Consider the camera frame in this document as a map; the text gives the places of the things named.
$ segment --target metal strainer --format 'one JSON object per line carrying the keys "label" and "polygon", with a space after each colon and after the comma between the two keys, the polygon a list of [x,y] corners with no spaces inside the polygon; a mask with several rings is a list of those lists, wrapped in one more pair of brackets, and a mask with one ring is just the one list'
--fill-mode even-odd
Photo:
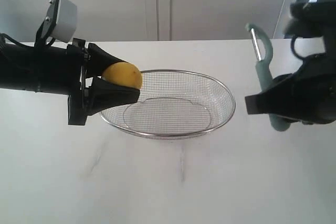
{"label": "metal strainer", "polygon": [[109,124],[137,136],[181,139],[215,130],[235,111],[235,99],[220,81],[182,70],[142,72],[137,103],[101,112]]}

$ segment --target white table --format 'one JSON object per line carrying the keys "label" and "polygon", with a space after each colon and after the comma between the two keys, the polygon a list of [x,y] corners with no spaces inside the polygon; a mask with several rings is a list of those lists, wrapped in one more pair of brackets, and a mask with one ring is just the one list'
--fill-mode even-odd
{"label": "white table", "polygon": [[[221,80],[235,96],[234,117],[205,136],[162,142],[98,114],[68,126],[66,96],[0,90],[0,223],[335,223],[336,125],[279,133],[267,115],[247,115],[244,96],[260,92],[251,41],[97,44],[141,70]],[[273,45],[274,76],[300,66],[288,40]],[[298,48],[313,53],[322,43]]]}

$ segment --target peeler handle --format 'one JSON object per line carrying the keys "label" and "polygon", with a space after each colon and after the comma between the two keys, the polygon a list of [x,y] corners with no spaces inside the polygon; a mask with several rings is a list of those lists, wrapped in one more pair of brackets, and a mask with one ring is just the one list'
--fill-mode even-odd
{"label": "peeler handle", "polygon": [[[267,34],[258,26],[248,23],[246,25],[246,30],[250,32],[253,47],[257,57],[256,71],[260,83],[261,90],[266,90],[272,83],[273,77],[271,71],[269,70],[269,64],[273,58],[273,47],[272,43],[269,40]],[[257,41],[257,36],[261,39],[265,48],[265,56],[262,57]],[[284,121],[282,118],[269,114],[269,119],[272,127],[277,131],[285,131],[289,128],[290,123]]]}

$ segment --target yellow lemon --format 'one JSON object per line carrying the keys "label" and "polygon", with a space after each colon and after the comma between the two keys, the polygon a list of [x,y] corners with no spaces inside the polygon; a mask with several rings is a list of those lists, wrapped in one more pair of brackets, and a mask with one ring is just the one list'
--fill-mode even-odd
{"label": "yellow lemon", "polygon": [[112,64],[104,70],[102,77],[105,80],[120,86],[141,89],[142,75],[139,69],[128,62]]}

